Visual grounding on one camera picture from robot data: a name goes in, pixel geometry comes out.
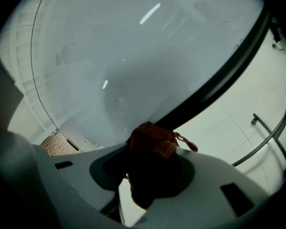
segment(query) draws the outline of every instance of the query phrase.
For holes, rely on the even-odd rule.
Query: white floor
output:
[[[235,84],[215,103],[175,130],[194,142],[200,153],[232,164],[268,136],[259,123],[251,125],[253,113],[271,129],[283,117],[286,108],[286,47],[279,51],[272,48],[272,43],[272,35],[268,32],[255,58]],[[286,127],[279,139],[286,149]],[[183,142],[179,145],[188,149]],[[268,194],[280,188],[285,168],[286,162],[273,140],[237,167]],[[127,180],[121,184],[120,198],[125,225],[132,226],[144,210],[132,202]]]

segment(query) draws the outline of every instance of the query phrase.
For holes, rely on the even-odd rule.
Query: black rectangular slot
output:
[[[253,208],[253,203],[237,187],[236,184],[231,183],[221,186],[220,188],[238,217],[242,216]]]
[[[55,164],[55,167],[59,170],[59,169],[66,168],[71,165],[73,165],[71,161],[64,161],[64,162]]]

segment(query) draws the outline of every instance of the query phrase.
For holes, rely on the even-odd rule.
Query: metal handrail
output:
[[[251,122],[253,125],[255,125],[256,121],[258,121],[266,129],[266,131],[269,134],[272,133],[272,130],[267,126],[267,124],[259,116],[257,116],[256,114],[253,114],[253,117],[254,117],[254,119]],[[286,161],[286,150],[284,149],[282,143],[280,142],[280,140],[276,136],[274,136],[273,139],[276,142],[278,148],[281,150],[281,152],[284,156],[284,159]]]
[[[279,135],[284,130],[285,126],[286,126],[286,110],[285,110],[285,113],[283,115],[283,118],[281,119],[279,124],[276,126],[276,128],[272,132],[269,132],[270,129],[268,128],[269,130],[267,130],[267,128],[266,128],[266,130],[269,132],[270,135],[259,146],[257,146],[253,151],[251,151],[245,157],[243,157],[240,160],[236,161],[232,165],[236,167],[236,166],[240,165],[241,163],[245,162],[247,159],[249,159],[254,154],[256,154],[262,147],[264,147],[270,141],[271,138],[274,138],[275,140],[277,140],[279,138]],[[284,151],[282,151],[282,153],[283,153],[284,158],[286,159],[286,151],[284,150]]]

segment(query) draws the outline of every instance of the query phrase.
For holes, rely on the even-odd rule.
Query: black curved frame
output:
[[[264,5],[253,28],[223,67],[192,96],[157,121],[155,125],[174,130],[214,103],[248,67],[267,34],[270,19],[268,8]]]

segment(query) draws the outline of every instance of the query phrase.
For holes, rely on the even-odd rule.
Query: white wall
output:
[[[56,129],[38,99],[31,69],[31,36],[39,3],[40,0],[22,0],[0,32],[0,60],[24,95],[9,131],[35,144],[40,144]],[[35,24],[42,18],[41,9]]]

